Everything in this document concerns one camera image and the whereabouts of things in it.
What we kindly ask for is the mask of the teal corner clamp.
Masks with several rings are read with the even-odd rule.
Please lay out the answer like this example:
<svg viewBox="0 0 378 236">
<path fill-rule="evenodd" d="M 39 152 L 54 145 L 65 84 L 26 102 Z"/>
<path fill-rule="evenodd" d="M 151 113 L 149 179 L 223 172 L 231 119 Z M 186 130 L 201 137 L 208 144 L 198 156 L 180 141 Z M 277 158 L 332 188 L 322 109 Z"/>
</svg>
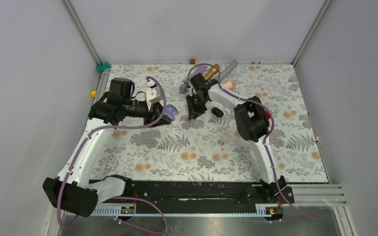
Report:
<svg viewBox="0 0 378 236">
<path fill-rule="evenodd" d="M 101 65 L 98 65 L 97 67 L 96 67 L 96 70 L 97 70 L 97 72 L 103 72 L 104 70 L 106 70 L 106 69 L 108 69 L 108 68 L 110 68 L 111 66 L 110 66 L 110 64 L 109 64 L 109 62 L 105 62 L 105 63 L 103 63 L 103 64 L 101 64 Z"/>
</svg>

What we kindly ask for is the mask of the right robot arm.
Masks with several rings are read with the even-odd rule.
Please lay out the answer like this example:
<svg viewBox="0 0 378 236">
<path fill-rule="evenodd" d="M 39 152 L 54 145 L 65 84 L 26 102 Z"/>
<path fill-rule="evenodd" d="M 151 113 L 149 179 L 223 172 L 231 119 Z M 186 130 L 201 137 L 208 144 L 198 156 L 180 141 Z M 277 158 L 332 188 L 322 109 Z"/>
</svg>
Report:
<svg viewBox="0 0 378 236">
<path fill-rule="evenodd" d="M 269 136 L 274 130 L 275 121 L 261 100 L 256 96 L 242 98 L 225 89 L 220 81 L 207 81 L 200 74 L 186 81 L 184 86 L 195 91 L 194 94 L 186 96 L 189 119 L 196 119 L 204 114 L 207 110 L 206 103 L 209 101 L 233 110 L 237 131 L 251 145 L 261 168 L 263 198 L 271 203 L 279 200 L 291 206 L 292 200 L 288 198 L 285 178 L 277 174 L 274 155 L 270 148 Z"/>
</svg>

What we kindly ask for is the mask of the purple glitter microphone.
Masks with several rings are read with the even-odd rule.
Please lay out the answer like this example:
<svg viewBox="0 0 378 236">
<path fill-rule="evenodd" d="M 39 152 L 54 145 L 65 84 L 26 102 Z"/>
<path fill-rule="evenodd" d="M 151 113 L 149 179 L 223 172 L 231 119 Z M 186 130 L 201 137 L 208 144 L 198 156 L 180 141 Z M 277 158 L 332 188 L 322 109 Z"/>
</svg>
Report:
<svg viewBox="0 0 378 236">
<path fill-rule="evenodd" d="M 190 79 L 193 78 L 197 74 L 203 75 L 203 73 L 207 69 L 207 64 L 200 63 L 195 65 L 193 68 L 190 69 L 187 78 L 184 80 L 184 82 L 179 86 L 178 92 L 180 94 L 187 93 L 188 89 L 190 88 Z"/>
</svg>

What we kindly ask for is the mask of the grey microphone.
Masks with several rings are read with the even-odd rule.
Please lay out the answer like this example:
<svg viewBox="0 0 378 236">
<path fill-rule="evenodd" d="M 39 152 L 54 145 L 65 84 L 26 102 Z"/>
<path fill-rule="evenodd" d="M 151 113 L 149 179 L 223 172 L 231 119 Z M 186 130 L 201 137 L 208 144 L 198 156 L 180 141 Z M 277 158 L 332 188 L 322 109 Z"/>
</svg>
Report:
<svg viewBox="0 0 378 236">
<path fill-rule="evenodd" d="M 238 61 L 233 61 L 224 71 L 221 72 L 219 75 L 219 81 L 225 79 L 238 65 Z"/>
</svg>

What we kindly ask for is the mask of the black earbud charging case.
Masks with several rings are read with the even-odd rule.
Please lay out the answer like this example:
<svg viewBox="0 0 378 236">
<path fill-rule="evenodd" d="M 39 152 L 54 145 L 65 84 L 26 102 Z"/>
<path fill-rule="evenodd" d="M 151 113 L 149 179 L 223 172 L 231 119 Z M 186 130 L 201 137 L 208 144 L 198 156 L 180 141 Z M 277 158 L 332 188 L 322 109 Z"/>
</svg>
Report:
<svg viewBox="0 0 378 236">
<path fill-rule="evenodd" d="M 213 107 L 213 108 L 211 109 L 211 113 L 212 113 L 214 116 L 218 117 L 218 118 L 221 118 L 221 117 L 223 117 L 223 115 L 224 115 L 224 112 L 223 112 L 221 109 L 217 108 L 217 107 Z"/>
</svg>

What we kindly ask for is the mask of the blue-grey earbud case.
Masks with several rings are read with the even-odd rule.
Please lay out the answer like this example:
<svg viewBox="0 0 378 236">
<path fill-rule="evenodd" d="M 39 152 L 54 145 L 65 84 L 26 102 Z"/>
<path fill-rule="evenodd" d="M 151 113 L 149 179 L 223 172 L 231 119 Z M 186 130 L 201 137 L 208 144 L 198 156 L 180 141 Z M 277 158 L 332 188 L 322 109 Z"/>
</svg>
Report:
<svg viewBox="0 0 378 236">
<path fill-rule="evenodd" d="M 166 105 L 165 116 L 167 116 L 170 121 L 174 121 L 178 114 L 179 111 L 175 106 L 171 104 Z"/>
</svg>

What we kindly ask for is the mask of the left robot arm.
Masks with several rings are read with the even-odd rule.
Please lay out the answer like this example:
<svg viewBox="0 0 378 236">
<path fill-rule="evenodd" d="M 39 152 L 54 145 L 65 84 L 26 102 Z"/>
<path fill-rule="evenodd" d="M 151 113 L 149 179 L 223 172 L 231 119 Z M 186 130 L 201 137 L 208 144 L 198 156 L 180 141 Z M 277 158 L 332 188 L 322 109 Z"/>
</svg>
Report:
<svg viewBox="0 0 378 236">
<path fill-rule="evenodd" d="M 80 141 L 66 165 L 55 178 L 46 178 L 43 190 L 57 211 L 77 216 L 90 216 L 95 207 L 116 197 L 121 202 L 132 198 L 131 183 L 125 177 L 112 175 L 90 183 L 91 171 L 104 143 L 114 130 L 135 130 L 135 126 L 120 126 L 124 118 L 141 118 L 141 128 L 155 127 L 167 122 L 166 95 L 155 78 L 148 76 L 146 99 L 135 99 L 135 83 L 130 79 L 114 78 L 110 87 L 92 106 Z"/>
</svg>

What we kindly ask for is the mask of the gold microphone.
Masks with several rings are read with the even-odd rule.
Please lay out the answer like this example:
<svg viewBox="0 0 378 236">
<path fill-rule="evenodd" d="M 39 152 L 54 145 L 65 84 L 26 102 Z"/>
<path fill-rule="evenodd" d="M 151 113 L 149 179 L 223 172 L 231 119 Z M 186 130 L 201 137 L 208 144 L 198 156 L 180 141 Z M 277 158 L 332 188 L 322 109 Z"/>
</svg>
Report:
<svg viewBox="0 0 378 236">
<path fill-rule="evenodd" d="M 217 74 L 220 70 L 220 66 L 218 64 L 213 64 L 209 71 L 205 74 L 204 79 L 209 81 L 215 74 Z"/>
</svg>

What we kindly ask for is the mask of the pink microphone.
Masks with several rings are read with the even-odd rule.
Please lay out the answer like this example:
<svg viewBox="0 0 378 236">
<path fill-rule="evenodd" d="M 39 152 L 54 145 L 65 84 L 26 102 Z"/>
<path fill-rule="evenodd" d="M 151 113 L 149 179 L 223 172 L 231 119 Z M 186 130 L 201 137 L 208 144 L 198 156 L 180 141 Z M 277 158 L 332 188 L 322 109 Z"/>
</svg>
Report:
<svg viewBox="0 0 378 236">
<path fill-rule="evenodd" d="M 229 90 L 233 90 L 236 87 L 236 85 L 237 85 L 237 82 L 235 80 L 229 80 L 223 83 L 223 86 Z"/>
</svg>

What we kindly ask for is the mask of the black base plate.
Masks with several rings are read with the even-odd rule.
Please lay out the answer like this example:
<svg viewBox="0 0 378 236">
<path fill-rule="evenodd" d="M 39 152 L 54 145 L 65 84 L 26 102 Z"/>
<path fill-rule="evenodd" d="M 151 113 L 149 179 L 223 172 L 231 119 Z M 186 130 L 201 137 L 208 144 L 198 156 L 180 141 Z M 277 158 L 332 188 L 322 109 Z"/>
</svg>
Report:
<svg viewBox="0 0 378 236">
<path fill-rule="evenodd" d="M 248 214 L 258 206 L 283 207 L 294 203 L 292 188 L 274 183 L 128 180 L 121 195 L 108 203 L 130 203 L 138 214 Z"/>
</svg>

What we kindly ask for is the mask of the floral patterned table mat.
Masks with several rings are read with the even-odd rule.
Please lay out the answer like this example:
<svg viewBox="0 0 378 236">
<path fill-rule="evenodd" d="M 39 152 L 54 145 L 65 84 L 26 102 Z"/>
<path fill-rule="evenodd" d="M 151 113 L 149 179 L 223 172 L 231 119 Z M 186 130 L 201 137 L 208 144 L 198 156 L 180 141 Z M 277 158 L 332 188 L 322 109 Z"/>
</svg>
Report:
<svg viewBox="0 0 378 236">
<path fill-rule="evenodd" d="M 136 130 L 114 130 L 91 172 L 92 179 L 112 174 L 138 180 L 259 181 L 260 166 L 249 143 L 237 132 L 231 109 L 221 118 L 211 113 L 218 103 L 209 102 L 207 112 L 185 122 L 185 96 L 178 92 L 190 65 L 118 64 L 109 79 L 135 82 L 138 98 L 146 77 L 159 80 L 168 104 L 179 114 L 170 125 Z M 228 76 L 235 92 L 258 97 L 270 109 L 275 129 L 270 136 L 277 173 L 288 182 L 327 183 L 328 175 L 317 146 L 295 70 L 289 64 L 238 65 Z"/>
</svg>

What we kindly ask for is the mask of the red plastic box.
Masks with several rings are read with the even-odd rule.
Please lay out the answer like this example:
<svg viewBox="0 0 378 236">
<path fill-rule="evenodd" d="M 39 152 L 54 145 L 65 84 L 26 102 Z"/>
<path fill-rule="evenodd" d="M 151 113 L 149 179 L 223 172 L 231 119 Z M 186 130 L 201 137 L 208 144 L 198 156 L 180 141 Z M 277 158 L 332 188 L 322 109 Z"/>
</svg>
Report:
<svg viewBox="0 0 378 236">
<path fill-rule="evenodd" d="M 270 114 L 267 110 L 265 110 L 265 114 L 266 114 L 266 117 L 267 117 L 269 120 L 271 120 L 272 116 L 271 116 L 271 114 Z"/>
</svg>

